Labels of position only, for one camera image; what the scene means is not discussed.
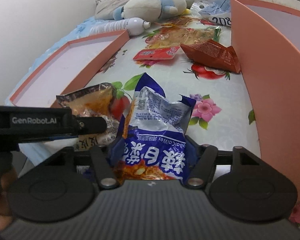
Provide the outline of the person's left hand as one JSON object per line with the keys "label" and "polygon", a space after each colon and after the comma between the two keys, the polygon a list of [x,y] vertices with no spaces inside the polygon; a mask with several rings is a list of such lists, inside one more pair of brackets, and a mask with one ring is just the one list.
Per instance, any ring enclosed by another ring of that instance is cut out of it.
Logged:
{"label": "person's left hand", "polygon": [[6,190],[18,178],[14,167],[3,174],[0,180],[2,191],[0,192],[0,231],[8,227],[12,221],[13,216],[6,198]]}

